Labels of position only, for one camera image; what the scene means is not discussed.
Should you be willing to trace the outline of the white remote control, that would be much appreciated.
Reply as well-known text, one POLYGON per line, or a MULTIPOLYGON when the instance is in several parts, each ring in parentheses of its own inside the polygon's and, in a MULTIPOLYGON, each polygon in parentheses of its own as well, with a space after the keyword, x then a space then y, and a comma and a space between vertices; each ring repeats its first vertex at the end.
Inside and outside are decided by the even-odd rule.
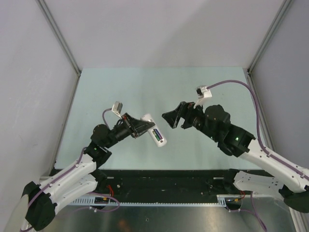
POLYGON ((150 114, 145 114, 140 118, 142 121, 148 121, 148 122, 153 122, 154 126, 152 126, 150 129, 148 129, 148 133, 150 134, 151 138, 155 142, 155 144, 158 147, 163 147, 167 144, 167 139, 165 136, 161 133, 159 130, 157 124, 155 123, 154 119, 150 114))

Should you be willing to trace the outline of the green AAA battery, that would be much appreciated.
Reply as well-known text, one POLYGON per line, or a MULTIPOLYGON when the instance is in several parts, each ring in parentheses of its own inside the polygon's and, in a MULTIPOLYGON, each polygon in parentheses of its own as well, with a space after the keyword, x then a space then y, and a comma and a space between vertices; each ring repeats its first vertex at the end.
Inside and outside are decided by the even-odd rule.
POLYGON ((153 134, 154 134, 155 138, 157 139, 157 141, 160 141, 160 140, 161 140, 161 136, 160 136, 160 134, 157 132, 156 129, 153 130, 153 134))

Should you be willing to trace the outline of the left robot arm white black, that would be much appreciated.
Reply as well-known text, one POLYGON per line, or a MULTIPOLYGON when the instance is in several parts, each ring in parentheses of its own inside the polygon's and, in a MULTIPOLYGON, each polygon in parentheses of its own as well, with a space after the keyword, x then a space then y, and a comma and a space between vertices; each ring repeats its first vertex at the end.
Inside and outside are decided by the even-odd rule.
POLYGON ((108 149, 129 136, 136 139, 155 126, 150 114, 136 119, 127 113, 112 129, 105 124, 97 125, 90 144, 76 161, 41 183, 31 181, 24 187, 23 194, 28 195, 25 220, 30 227, 40 231, 70 202, 92 191, 102 193, 107 182, 98 168, 111 156, 108 149))

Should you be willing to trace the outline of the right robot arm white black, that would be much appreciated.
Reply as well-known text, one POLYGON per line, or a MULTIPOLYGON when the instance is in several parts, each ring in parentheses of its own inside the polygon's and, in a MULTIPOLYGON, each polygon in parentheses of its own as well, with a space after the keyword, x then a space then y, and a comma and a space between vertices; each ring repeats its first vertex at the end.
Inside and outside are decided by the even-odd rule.
POLYGON ((245 173, 234 171, 234 176, 223 181, 228 194, 237 190, 256 191, 279 197, 290 208, 301 212, 309 211, 309 170, 292 163, 268 147, 259 144, 253 134, 231 124, 230 114, 221 105, 203 109, 193 102, 181 102, 175 110, 162 114, 171 128, 184 119, 182 128, 194 127, 217 143, 228 156, 247 160, 270 174, 245 177, 245 173))

